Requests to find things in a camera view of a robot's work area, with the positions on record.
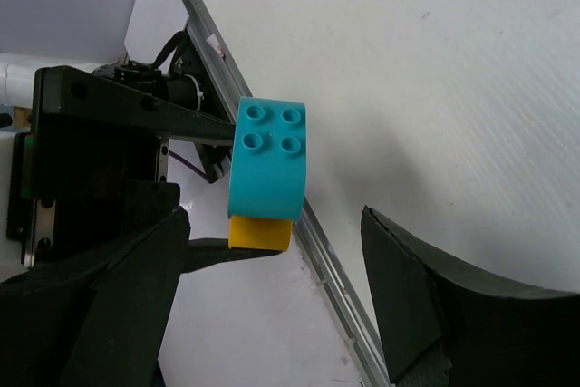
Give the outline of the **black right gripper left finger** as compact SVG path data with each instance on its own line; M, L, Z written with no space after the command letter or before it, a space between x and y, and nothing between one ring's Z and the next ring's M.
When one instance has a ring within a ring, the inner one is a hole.
M149 386L189 238L160 221L1 284L4 386Z

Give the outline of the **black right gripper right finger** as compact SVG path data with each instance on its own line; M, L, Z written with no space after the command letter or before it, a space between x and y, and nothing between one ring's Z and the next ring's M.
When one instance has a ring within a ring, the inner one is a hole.
M579 296L524 284L438 249L373 208L363 258L397 386L576 386Z

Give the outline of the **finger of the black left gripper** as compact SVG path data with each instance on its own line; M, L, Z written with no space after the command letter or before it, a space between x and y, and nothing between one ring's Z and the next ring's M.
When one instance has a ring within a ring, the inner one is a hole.
M192 239L188 242L181 273L188 274L218 264L279 254L278 250L229 247L228 241L224 238Z

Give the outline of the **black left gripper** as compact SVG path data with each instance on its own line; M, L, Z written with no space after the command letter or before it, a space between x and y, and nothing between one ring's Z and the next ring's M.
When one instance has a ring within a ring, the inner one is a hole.
M34 75L30 130L14 140L6 236L25 265L148 227L179 205L169 139L231 142L236 126L70 66Z

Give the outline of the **yellow orange lego piece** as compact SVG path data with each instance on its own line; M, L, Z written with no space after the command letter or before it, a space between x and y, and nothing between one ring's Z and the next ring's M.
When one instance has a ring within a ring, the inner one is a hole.
M258 250L286 251L294 222L286 219L233 216L229 222L228 246Z

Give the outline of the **teal rounded lego brick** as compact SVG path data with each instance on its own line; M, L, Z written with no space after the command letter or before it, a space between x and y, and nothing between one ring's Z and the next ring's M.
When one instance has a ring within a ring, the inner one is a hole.
M306 108L301 102L239 100L227 213L296 222L305 200Z

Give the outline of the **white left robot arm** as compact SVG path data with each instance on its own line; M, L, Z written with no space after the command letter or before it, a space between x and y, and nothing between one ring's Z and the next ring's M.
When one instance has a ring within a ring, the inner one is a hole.
M207 83L156 63L69 65L1 57L2 125L15 130L6 236L27 268L96 247L153 216L140 187L167 179L170 140L192 142L202 174L232 147L235 127L218 116Z

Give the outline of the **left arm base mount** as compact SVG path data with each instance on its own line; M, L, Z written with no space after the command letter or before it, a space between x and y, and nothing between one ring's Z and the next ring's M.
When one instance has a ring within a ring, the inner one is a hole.
M107 64L92 74L227 121L217 91L185 31L175 33L151 64L136 61ZM222 162L231 156L230 144L219 146L191 142L200 159L200 166L196 167L171 150L166 138L155 138L142 131L124 131L119 139L119 143L113 137L94 143L84 152L89 159L87 165L111 177L164 181L167 159L172 157L206 182L214 183L224 171Z

